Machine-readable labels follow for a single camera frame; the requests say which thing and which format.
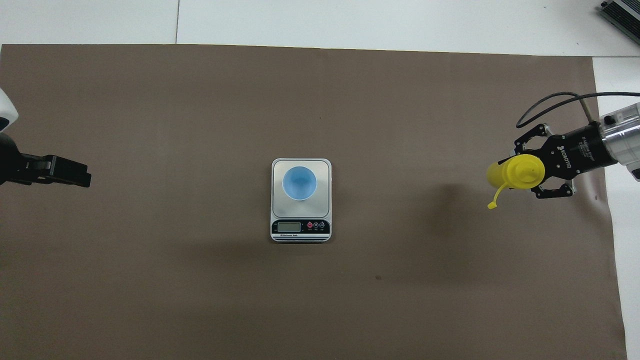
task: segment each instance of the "robotic arm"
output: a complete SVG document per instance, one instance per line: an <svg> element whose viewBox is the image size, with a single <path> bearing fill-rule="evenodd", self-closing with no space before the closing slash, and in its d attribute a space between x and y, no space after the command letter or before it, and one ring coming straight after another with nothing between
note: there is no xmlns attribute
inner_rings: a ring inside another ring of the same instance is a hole
<svg viewBox="0 0 640 360"><path fill-rule="evenodd" d="M537 114L527 122L520 121L542 101L557 95L573 95ZM582 102L587 97L605 95L640 96L639 93L574 93L552 94L532 106L516 125L523 127L549 111L571 101ZM586 115L590 114L582 102ZM547 141L539 149L528 149L527 142L535 136ZM498 194L505 188L531 189L538 199L572 196L576 192L573 178L596 168L620 163L627 167L636 181L640 181L640 102L604 115L600 121L591 120L587 126L563 135L553 135L547 124L538 124L514 142L511 156L493 163L487 170L487 180L498 190L489 203L495 208ZM546 189L543 183L550 177L564 180L557 189Z"/></svg>
<svg viewBox="0 0 640 360"><path fill-rule="evenodd" d="M23 154L4 130L18 119L18 111L0 89L0 184L5 181L31 185L32 183L61 183L88 188L91 174L87 166L55 155Z"/></svg>

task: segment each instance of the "scale platform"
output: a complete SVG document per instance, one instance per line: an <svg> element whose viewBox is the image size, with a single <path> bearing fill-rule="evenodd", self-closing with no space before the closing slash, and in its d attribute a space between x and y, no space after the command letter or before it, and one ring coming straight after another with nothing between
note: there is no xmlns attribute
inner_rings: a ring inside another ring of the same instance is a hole
<svg viewBox="0 0 640 360"><path fill-rule="evenodd" d="M271 165L271 238L323 242L332 232L331 163L276 159Z"/></svg>

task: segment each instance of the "yellow cap tab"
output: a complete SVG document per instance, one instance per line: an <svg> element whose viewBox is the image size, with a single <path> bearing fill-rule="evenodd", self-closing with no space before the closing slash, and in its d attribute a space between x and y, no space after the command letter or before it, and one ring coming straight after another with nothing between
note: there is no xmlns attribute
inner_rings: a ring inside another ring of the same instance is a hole
<svg viewBox="0 0 640 360"><path fill-rule="evenodd" d="M537 157L530 154L513 156L507 161L498 165L493 163L486 171L486 178L489 183L498 188L489 203L489 209L497 206L495 201L505 187L512 189L531 189L542 182L545 178L545 165Z"/></svg>

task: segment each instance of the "black cable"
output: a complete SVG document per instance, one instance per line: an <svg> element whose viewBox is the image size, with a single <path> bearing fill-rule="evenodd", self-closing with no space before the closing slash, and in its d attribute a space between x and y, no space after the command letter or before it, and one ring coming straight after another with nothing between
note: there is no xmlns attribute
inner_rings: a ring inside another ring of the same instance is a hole
<svg viewBox="0 0 640 360"><path fill-rule="evenodd" d="M543 102L543 101L545 101L545 100L550 99L550 98L551 98L551 97L553 97L553 96L558 96L558 95L556 95L556 94L559 94L559 95L572 95L572 96L574 96L574 97L573 97L573 98L571 98L571 99L567 99L567 100L561 101L561 102L559 102L559 103L557 103L557 104L555 104L555 105L553 105L553 106L550 106L550 107L548 107L547 109L544 109L543 111L541 111L541 112L539 112L538 114L534 115L534 116L533 116L533 117L531 117L529 120L527 120L527 121L525 121L525 122L522 122L522 119L524 119L524 117L525 117L525 116L527 116L527 114L528 114L528 113L529 113L533 108L535 108L537 105L539 105L540 103L542 103L542 102ZM553 96L551 96L551 95L550 95L550 96L548 96L548 97L546 97L546 98L543 98L542 100L538 101L534 106L531 106L531 107L527 110L527 112L525 112L525 113L524 113L524 115L522 115L522 116L520 117L520 120L518 120L518 122L516 123L516 127L517 127L517 128L519 128L519 129L520 129L521 127L525 127L526 125L529 125L531 122L533 122L533 121L537 120L537 119L538 119L538 118L540 118L541 116L543 116L543 115L547 114L548 112L550 112L550 111L552 111L552 110L555 110L555 109L559 108L559 107L560 107L560 106L562 106L562 105L566 105L566 104L568 104L568 103L570 103L570 102L573 102L573 101L581 101L581 100L583 100L583 99L587 99L587 98L589 98L589 97L598 97L598 96L637 96L637 97L640 97L640 92L595 92L595 93L593 93L593 94L578 95L578 96L576 96L577 94L575 94L575 93L568 93L568 92L565 92L565 93L556 93L556 94L552 94Z"/></svg>
<svg viewBox="0 0 640 360"><path fill-rule="evenodd" d="M527 109L527 111L524 112L524 114L522 114L522 116L520 117L520 119L518 119L518 122L516 123L516 127L522 127L528 124L528 122L526 124L522 124L520 125L520 123L522 122L522 120L531 112L531 110L535 109L536 107L538 107L540 104L542 104L543 102L551 99L552 97L556 97L556 96L562 96L562 95L570 95L573 97L578 97L580 96L579 94L576 94L575 92L554 92L551 95L547 95L545 97L543 97L542 99L538 100L535 104L531 105L531 107L529 109ZM593 117L591 116L591 111L589 110L589 106L587 106L587 103L584 101L584 99L580 100L580 105L582 105L582 110L584 110L584 114L587 116L587 119L591 122L593 121Z"/></svg>

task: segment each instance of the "yellow squeeze bottle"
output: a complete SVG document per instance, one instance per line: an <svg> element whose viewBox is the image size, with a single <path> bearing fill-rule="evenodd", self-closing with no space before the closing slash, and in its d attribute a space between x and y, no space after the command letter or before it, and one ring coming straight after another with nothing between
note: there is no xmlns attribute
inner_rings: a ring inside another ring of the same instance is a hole
<svg viewBox="0 0 640 360"><path fill-rule="evenodd" d="M545 166L537 157L530 154L516 155L498 165L492 163L486 171L486 179L498 190L487 208L494 209L498 195L504 188L531 189L545 178Z"/></svg>

